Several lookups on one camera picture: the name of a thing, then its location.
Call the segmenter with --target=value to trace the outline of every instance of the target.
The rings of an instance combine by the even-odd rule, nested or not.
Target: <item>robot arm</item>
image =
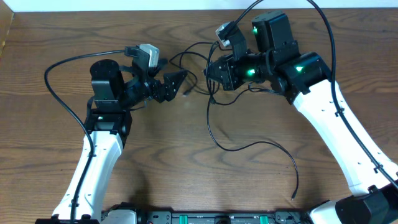
[[[154,77],[162,66],[158,65],[159,50],[145,44],[126,47],[125,55],[133,57],[131,67],[119,66],[113,60],[100,60],[90,68],[96,109],[91,109],[85,122],[94,145],[94,154],[78,194],[76,220],[101,221],[101,210],[112,169],[123,151],[131,128],[130,108],[142,100],[155,99],[159,103],[174,99],[187,76],[185,70],[164,75],[164,83]],[[121,70],[132,73],[124,82]],[[84,138],[83,151],[67,192],[52,217],[69,220],[71,201],[89,158],[90,144]]]
[[[336,108],[330,92],[330,82],[323,80],[310,87],[310,93],[299,94],[293,105],[301,112],[318,131],[329,150],[334,155],[343,171],[348,187],[354,196],[369,193],[369,188],[374,185],[378,189],[385,187],[390,182],[375,169],[369,157],[365,155],[358,143],[347,130],[341,118],[336,115]],[[371,154],[383,164],[387,173],[396,177],[398,166],[392,162],[374,143],[361,123],[347,105],[343,95],[336,84],[337,98],[344,114],[354,128],[362,142]]]
[[[95,144],[95,156],[90,168],[86,173],[83,185],[79,193],[79,200],[76,208],[76,219],[101,220],[101,211],[109,178],[116,160],[122,153],[123,144],[119,134],[110,134],[109,131],[93,131],[91,138]],[[53,212],[53,217],[60,220],[68,220],[71,212],[71,201],[75,193],[77,183],[86,165],[90,144],[85,136],[83,152],[77,165],[75,174],[72,177],[69,188],[63,196],[61,203]]]
[[[268,12],[252,20],[258,54],[246,48],[238,27],[222,25],[220,42],[233,53],[221,56],[206,72],[224,90],[235,90],[245,82],[269,81],[318,131],[338,161],[353,196],[328,202],[309,212],[314,223],[387,223],[398,217],[396,189],[379,172],[336,112],[331,95],[331,72],[316,53],[300,54],[289,20],[281,11]],[[224,30],[231,30],[226,35]],[[348,107],[336,83],[338,103],[349,124],[382,168],[397,180],[398,166],[374,143]]]

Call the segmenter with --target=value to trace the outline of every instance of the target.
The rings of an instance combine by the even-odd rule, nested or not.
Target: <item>white wall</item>
[[[245,9],[254,0],[4,0],[14,12]],[[322,8],[398,7],[398,0],[315,0]],[[256,8],[309,8],[306,0],[265,0]]]

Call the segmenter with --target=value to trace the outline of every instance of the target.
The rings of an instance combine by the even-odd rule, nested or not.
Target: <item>green connector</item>
[[[261,216],[260,217],[260,224],[268,224],[268,216]]]
[[[180,215],[180,224],[188,224],[188,215]]]

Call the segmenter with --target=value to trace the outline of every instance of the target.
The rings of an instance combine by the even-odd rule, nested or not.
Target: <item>cable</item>
[[[179,68],[179,69],[186,70],[189,74],[191,74],[191,75],[195,78],[195,82],[193,82],[192,85],[190,84],[191,87],[183,93],[184,96],[187,96],[192,90],[194,90],[195,87],[198,88],[199,90],[201,90],[201,91],[195,90],[197,93],[200,93],[200,94],[203,94],[203,95],[209,95],[209,93],[204,92],[205,90],[203,90],[203,89],[201,89],[199,86],[197,86],[198,77],[197,77],[193,72],[191,72],[191,71],[189,71],[189,70],[187,70],[187,69],[185,69],[185,68],[182,67],[182,57],[183,57],[185,54],[197,55],[197,56],[199,56],[199,57],[201,57],[201,58],[207,60],[207,58],[206,58],[205,56],[203,56],[202,54],[199,54],[199,53],[196,53],[196,52],[189,52],[189,51],[187,51],[187,50],[189,50],[190,48],[192,48],[193,46],[195,46],[195,45],[197,45],[197,44],[209,44],[209,42],[197,42],[197,43],[194,43],[194,44],[192,44],[191,46],[189,46],[187,49],[185,49],[185,51],[180,52],[180,53],[178,53],[177,55],[174,55],[174,56],[169,60],[169,62],[170,62],[172,65],[176,66],[176,67]],[[176,57],[178,57],[178,56],[180,56],[180,64],[179,64],[179,65],[177,65],[177,64],[175,64],[175,63],[173,62],[173,60],[174,60]]]
[[[194,47],[194,46],[196,46],[196,45],[198,45],[198,44],[212,44],[212,42],[196,42],[196,43],[192,44],[191,46],[187,47],[187,48],[184,50],[184,52],[187,52],[189,49],[191,49],[192,47]],[[220,45],[218,46],[218,48],[219,48],[219,50],[221,50],[221,51],[232,50],[232,49],[222,49]],[[179,66],[180,66],[180,68],[182,68],[182,57],[183,57],[183,56],[184,56],[184,54],[181,54],[181,56],[180,56],[180,61],[179,61]],[[192,72],[190,72],[190,73],[195,77],[195,80],[196,80],[196,81],[195,81],[195,83],[191,86],[191,88],[189,88],[188,90],[186,90],[186,91],[183,93],[183,95],[185,95],[185,96],[188,95],[195,87],[197,87],[197,88],[199,88],[199,89],[201,90],[201,88],[197,86],[197,84],[198,84],[198,77],[197,77],[195,74],[193,74]],[[199,92],[199,91],[196,91],[196,92],[197,92],[197,93],[204,94],[204,95],[209,95],[208,93],[204,93],[204,92]]]
[[[252,8],[254,8],[254,6],[256,6],[257,4],[259,4],[260,2],[262,2],[262,0],[257,0],[255,1],[253,4],[251,4],[234,22],[233,24],[230,26],[229,31],[226,33],[226,36],[228,36],[228,34],[233,30],[233,28],[238,24],[238,22],[243,19],[243,17],[250,12],[250,10]]]
[[[137,110],[141,110],[141,109],[144,109],[144,108],[147,108],[147,101],[146,100],[144,100],[144,106],[140,106],[138,108],[131,108],[131,109],[129,109],[129,111],[137,111]]]
[[[211,104],[211,103],[217,104],[217,105],[222,105],[222,106],[228,106],[228,105],[231,105],[231,104],[235,103],[236,100],[237,100],[244,92],[246,92],[246,91],[256,90],[256,89],[257,89],[257,90],[263,90],[263,91],[265,91],[264,89],[261,89],[261,88],[249,88],[249,87],[248,87],[247,90],[243,90],[240,94],[238,94],[238,95],[236,96],[236,98],[235,98],[233,101],[231,101],[231,102],[229,102],[229,103],[219,103],[219,102],[217,102],[217,101],[214,99],[214,97],[213,97],[213,90],[214,90],[214,88],[215,88],[215,83],[213,82],[213,87],[212,87],[212,86],[211,86],[211,80],[209,80],[209,78],[208,78],[208,67],[209,67],[209,65],[210,65],[211,55],[213,54],[213,52],[214,52],[215,49],[217,48],[217,45],[220,45],[218,41],[213,42],[213,44],[211,45],[211,48],[210,48],[210,51],[209,51],[209,57],[207,58],[207,65],[206,65],[206,72],[205,72],[205,74],[206,74],[206,85],[207,85],[207,88],[208,88],[209,93],[210,93],[210,97],[209,97],[209,100],[208,100],[208,103],[207,103],[207,110],[206,110],[207,129],[208,129],[208,131],[209,131],[210,137],[211,137],[211,139],[214,141],[214,143],[215,143],[219,148],[221,148],[221,149],[224,150],[224,151],[228,151],[228,152],[240,151],[240,150],[243,150],[243,149],[245,149],[245,148],[251,147],[251,146],[253,146],[253,145],[263,143],[263,144],[270,144],[270,145],[272,145],[272,146],[275,146],[275,147],[277,147],[278,149],[282,150],[284,153],[286,153],[286,154],[289,156],[289,158],[292,160],[293,165],[294,165],[294,168],[295,168],[295,172],[296,172],[296,179],[297,179],[297,181],[296,181],[296,188],[295,188],[295,190],[294,190],[294,192],[293,192],[293,194],[292,194],[292,200],[293,200],[293,199],[295,198],[296,194],[297,194],[298,189],[299,189],[299,170],[297,169],[297,165],[296,165],[296,162],[294,161],[294,158],[292,157],[292,155],[290,155],[290,153],[288,152],[288,150],[286,150],[286,149],[285,149],[284,147],[282,147],[280,144],[273,143],[273,142],[269,142],[269,141],[257,141],[257,142],[248,144],[247,146],[243,146],[243,147],[240,147],[240,148],[237,148],[237,149],[227,149],[227,148],[223,147],[222,145],[220,145],[220,144],[217,142],[217,140],[215,139],[213,133],[211,132],[210,119],[209,119],[209,112],[210,112],[210,104]]]
[[[54,92],[54,90],[52,89],[52,87],[50,86],[49,83],[49,72],[51,71],[51,69],[57,67],[58,65],[61,65],[63,63],[66,62],[70,62],[72,60],[76,60],[76,59],[81,59],[81,58],[88,58],[88,57],[95,57],[95,56],[100,56],[100,55],[109,55],[109,54],[116,54],[116,53],[123,53],[124,50],[112,50],[112,51],[108,51],[108,52],[100,52],[100,53],[93,53],[93,54],[86,54],[86,55],[80,55],[80,56],[76,56],[76,57],[71,57],[65,60],[62,60],[60,62],[57,62],[51,66],[49,66],[48,69],[46,69],[46,71],[44,72],[44,82],[45,82],[45,86],[47,87],[47,89],[49,90],[49,92],[51,93],[51,95],[73,116],[73,118],[79,123],[79,125],[81,126],[81,128],[83,129],[83,131],[85,132],[88,142],[90,144],[90,152],[88,154],[88,159],[87,159],[87,163],[85,168],[83,169],[83,172],[81,173],[81,177],[79,179],[79,182],[77,183],[76,186],[76,190],[75,190],[75,194],[73,196],[73,199],[71,201],[71,209],[70,209],[70,223],[74,223],[75,222],[75,212],[76,212],[76,207],[77,207],[77,200],[78,200],[78,196],[79,196],[79,192],[80,192],[80,188],[81,185],[83,184],[83,181],[85,179],[87,170],[90,166],[91,160],[93,159],[93,155],[94,155],[94,144],[93,144],[93,140],[90,136],[90,134],[88,134],[88,131],[85,127],[85,125],[83,124],[83,122],[81,122],[80,118],[75,114],[75,112],[72,111],[72,109],[70,109],[59,97],[58,95]]]
[[[252,84],[253,84],[253,82],[249,83],[249,85],[248,85],[248,90],[249,90],[250,92],[252,92],[252,93],[268,92],[268,93],[271,93],[271,94],[283,96],[282,93],[278,93],[277,91],[275,91],[275,90],[270,90],[270,89],[268,89],[268,88],[252,88],[252,87],[251,87]]]
[[[349,124],[346,116],[343,113],[342,108],[338,104],[337,100],[337,95],[336,95],[336,47],[335,47],[335,38],[333,36],[333,32],[331,31],[330,24],[328,22],[328,19],[326,18],[326,15],[323,13],[323,11],[319,8],[319,6],[312,0],[307,0],[321,15],[326,28],[328,29],[329,33],[329,38],[330,38],[330,45],[331,45],[331,97],[333,98],[333,102],[335,104],[337,113],[339,114],[340,118],[343,120],[345,126],[347,127],[348,131],[351,133],[351,135],[354,137],[356,142],[361,146],[362,150],[365,152],[365,154],[370,158],[376,169],[380,171],[380,173],[398,190],[398,185],[395,183],[395,180],[383,169],[383,166],[376,160],[376,158],[373,157],[373,155],[369,152],[367,147],[363,144],[363,142],[360,140],[358,135],[355,133],[354,129],[351,127]]]

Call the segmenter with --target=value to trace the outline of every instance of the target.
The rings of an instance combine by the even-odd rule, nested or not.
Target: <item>wood grain surface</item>
[[[240,23],[256,49],[250,12]],[[330,43],[313,9],[284,10],[300,51],[330,63]],[[18,13],[0,62],[0,222],[32,223],[50,217],[80,158],[83,131],[50,96],[43,73],[59,60],[150,43],[170,58],[190,44],[214,41],[215,29],[241,11]],[[337,80],[358,119],[378,146],[398,162],[398,9],[325,10],[336,39]],[[209,46],[195,51],[207,54]],[[93,94],[89,68],[102,58],[129,65],[122,55],[88,58],[54,69],[50,83],[84,119]],[[183,64],[200,77],[205,62]],[[166,72],[175,70],[169,66]],[[183,84],[181,90],[188,88]],[[285,99],[244,94],[231,106],[212,106],[211,125],[225,146],[271,139],[294,156],[295,172],[280,150],[258,145],[224,152],[206,128],[208,97],[181,92],[171,102],[151,101],[132,114],[132,131],[117,161],[104,208],[134,202],[175,210],[273,210],[308,208],[349,196],[345,177],[310,123]],[[238,91],[217,93],[230,101]]]

